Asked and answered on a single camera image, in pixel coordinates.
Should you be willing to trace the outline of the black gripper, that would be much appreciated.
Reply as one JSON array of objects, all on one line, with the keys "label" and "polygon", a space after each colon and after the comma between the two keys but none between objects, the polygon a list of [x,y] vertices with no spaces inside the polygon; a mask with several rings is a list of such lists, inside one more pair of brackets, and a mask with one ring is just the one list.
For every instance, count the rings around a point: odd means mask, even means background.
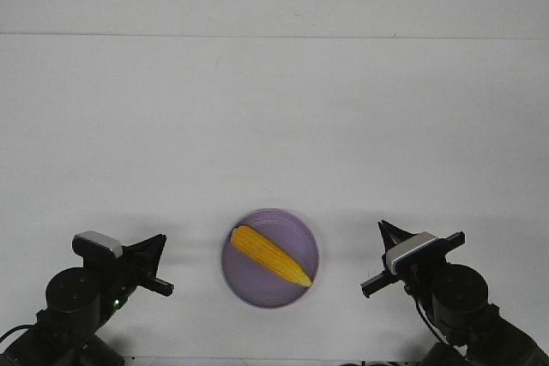
[{"label": "black gripper", "polygon": [[385,252],[398,243],[409,239],[414,234],[404,231],[386,220],[381,220],[377,224],[384,246],[384,254],[382,255],[383,271],[360,285],[365,297],[371,297],[384,287],[393,285],[398,281],[402,281],[410,289],[408,294],[417,297],[421,293],[421,289],[425,288],[425,286],[420,285],[420,273],[429,274],[445,265],[447,263],[446,255],[465,243],[465,233],[462,231],[448,237],[437,237],[437,241],[434,243],[400,261],[396,265],[397,275],[394,275],[385,267]]},{"label": "black gripper", "polygon": [[114,262],[117,296],[129,297],[138,287],[169,297],[174,285],[157,277],[166,235],[158,234],[124,246],[124,255]]}]

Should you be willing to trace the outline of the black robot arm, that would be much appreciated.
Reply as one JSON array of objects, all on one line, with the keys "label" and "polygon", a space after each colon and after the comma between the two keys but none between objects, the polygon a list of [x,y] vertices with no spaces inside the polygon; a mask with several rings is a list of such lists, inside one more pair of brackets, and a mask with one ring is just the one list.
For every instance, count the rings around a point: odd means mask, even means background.
[{"label": "black robot arm", "polygon": [[489,287],[473,268],[447,261],[466,240],[462,231],[448,237],[412,233],[386,220],[378,223],[383,239],[383,270],[361,285],[365,297],[397,282],[437,342],[423,365],[546,365],[547,354],[489,301]]},{"label": "black robot arm", "polygon": [[139,287],[169,297],[174,286],[157,276],[166,236],[122,245],[96,231],[74,236],[79,267],[56,274],[46,307],[1,354],[3,365],[123,365],[124,358],[97,332]]}]

